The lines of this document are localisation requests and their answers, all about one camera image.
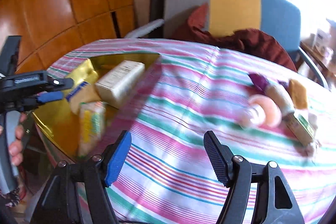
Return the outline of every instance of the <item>product label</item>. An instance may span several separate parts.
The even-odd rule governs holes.
[[[86,81],[81,82],[78,86],[76,86],[73,90],[69,92],[69,94],[65,97],[65,99],[69,102],[70,99],[86,85],[89,85],[89,83]]]
[[[108,88],[112,88],[115,84],[120,82],[131,70],[137,67],[139,63],[134,61],[123,61],[120,65],[115,67],[105,75],[99,82],[99,85],[104,85]]]
[[[21,84],[21,83],[31,82],[31,81],[36,81],[36,80],[40,80],[40,77],[38,75],[29,77],[29,78],[22,78],[22,79],[15,80],[14,84]]]

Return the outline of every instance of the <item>metal screw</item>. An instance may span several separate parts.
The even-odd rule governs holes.
[[[244,158],[240,155],[236,155],[233,157],[233,159],[236,161],[236,162],[242,162],[244,160]]]
[[[58,167],[64,167],[64,166],[66,166],[66,164],[67,164],[67,162],[66,162],[65,160],[61,160],[61,161],[57,164],[57,166],[58,166]]]
[[[271,166],[272,168],[277,168],[278,164],[275,161],[270,161],[269,166]]]
[[[92,157],[92,160],[93,161],[100,161],[102,159],[102,156],[101,155],[94,155],[93,157]]]

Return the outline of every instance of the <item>fingernail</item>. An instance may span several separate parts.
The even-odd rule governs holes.
[[[19,163],[19,160],[17,158],[13,158],[12,159],[12,164],[15,165],[15,166],[18,166],[20,163]]]
[[[19,149],[16,147],[16,146],[13,146],[9,149],[9,153],[12,155],[12,156],[15,156],[17,155],[17,153],[19,153]]]

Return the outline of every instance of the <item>cardboard box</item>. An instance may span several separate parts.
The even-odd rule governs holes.
[[[144,71],[143,63],[125,60],[95,84],[98,94],[110,106],[120,108]]]
[[[289,113],[283,120],[303,146],[307,146],[314,140],[315,130],[297,111]]]

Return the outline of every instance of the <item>pink round object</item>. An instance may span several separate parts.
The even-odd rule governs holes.
[[[263,108],[266,114],[263,124],[269,127],[277,127],[281,123],[281,111],[271,98],[256,94],[250,97],[249,104],[258,104]]]

